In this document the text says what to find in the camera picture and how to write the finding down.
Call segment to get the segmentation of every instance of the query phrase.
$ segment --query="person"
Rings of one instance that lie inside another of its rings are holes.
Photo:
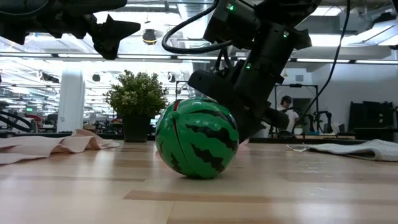
[[[299,120],[299,115],[294,110],[287,110],[290,108],[292,104],[292,98],[290,96],[282,97],[280,101],[280,105],[277,107],[277,110],[283,111],[287,116],[289,116],[289,125],[286,130],[292,132],[294,124]]]

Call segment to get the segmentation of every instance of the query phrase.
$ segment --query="towel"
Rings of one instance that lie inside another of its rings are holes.
[[[0,165],[27,159],[47,158],[55,152],[79,153],[85,149],[108,149],[119,146],[119,143],[113,140],[104,140],[82,129],[77,129],[71,136],[64,138],[23,136],[0,139]]]
[[[313,149],[320,152],[329,152],[332,154],[350,156],[370,161],[398,161],[398,144],[378,139],[354,146],[342,146],[339,144],[303,144],[287,147],[297,152],[303,152],[309,149]]]

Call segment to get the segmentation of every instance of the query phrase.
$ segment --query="desk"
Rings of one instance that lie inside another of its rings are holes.
[[[217,179],[164,165],[153,142],[0,167],[1,223],[397,223],[398,165],[285,145],[241,147]]]

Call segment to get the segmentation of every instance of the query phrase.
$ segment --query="ceiling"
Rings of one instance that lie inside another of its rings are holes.
[[[258,4],[260,1],[251,1],[251,4]],[[132,36],[124,39],[119,46],[120,55],[130,55],[129,58],[117,61],[105,61],[93,48],[90,36],[83,40],[78,40],[70,34],[64,34],[61,39],[54,39],[48,34],[30,34],[26,37],[24,45],[15,44],[0,37],[0,54],[7,53],[37,53],[49,54],[50,57],[0,57],[0,74],[2,83],[0,94],[3,101],[11,105],[36,105],[38,112],[52,113],[57,111],[59,102],[60,85],[57,83],[46,82],[40,79],[42,73],[62,81],[62,68],[68,61],[82,61],[85,67],[84,76],[86,80],[86,111],[98,111],[111,113],[105,103],[102,94],[109,90],[110,84],[117,83],[117,76],[125,69],[133,72],[147,72],[159,74],[159,79],[164,83],[165,88],[169,88],[167,98],[172,101],[175,98],[175,83],[168,81],[169,75],[174,75],[176,80],[188,80],[193,69],[210,68],[211,59],[203,60],[157,60],[150,59],[152,55],[173,55],[166,52],[160,40],[162,36],[173,26],[181,23],[189,17],[210,7],[212,1],[207,0],[170,0],[167,4],[164,1],[130,1],[126,7],[111,12],[99,12],[95,16],[98,22],[104,22],[106,16],[110,14],[113,19],[121,21],[139,22],[142,29]],[[312,38],[313,47],[295,51],[295,58],[333,58],[336,46],[339,43],[339,33],[342,28],[342,21],[345,15],[345,1],[327,0],[322,1],[321,6],[305,21],[297,26],[298,30],[308,29]],[[379,35],[379,42],[367,44],[363,42],[359,34],[367,32],[372,26],[372,20],[377,18],[380,13],[395,10],[389,2],[380,0],[354,0],[348,25],[348,35],[344,39],[346,47],[342,47],[340,58],[342,59],[383,59],[391,54],[388,46],[380,46],[382,42],[392,40],[397,34],[395,24],[391,25],[388,32],[384,32],[384,37]],[[206,25],[210,16],[202,17],[194,24],[187,26],[177,32],[170,39],[169,44],[174,47],[195,48],[208,45],[202,39]],[[156,30],[157,42],[148,45],[143,41],[143,33],[147,29]],[[75,58],[73,54],[90,54],[93,56],[86,58]],[[217,52],[208,53],[204,56],[214,56]],[[230,48],[231,57],[245,57],[247,50]],[[288,63],[288,68],[307,68],[318,66],[313,63]],[[93,75],[100,75],[100,82],[93,81]],[[185,98],[192,96],[194,91],[186,88],[186,83],[179,83],[178,90],[181,90],[179,97]]]

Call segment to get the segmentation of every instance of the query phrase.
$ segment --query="pink cloth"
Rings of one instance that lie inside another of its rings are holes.
[[[26,159],[47,158],[51,153],[79,153],[85,149],[108,149],[119,147],[113,140],[105,140],[96,134],[77,129],[71,136],[46,138],[23,136],[0,139],[0,165],[12,164]]]

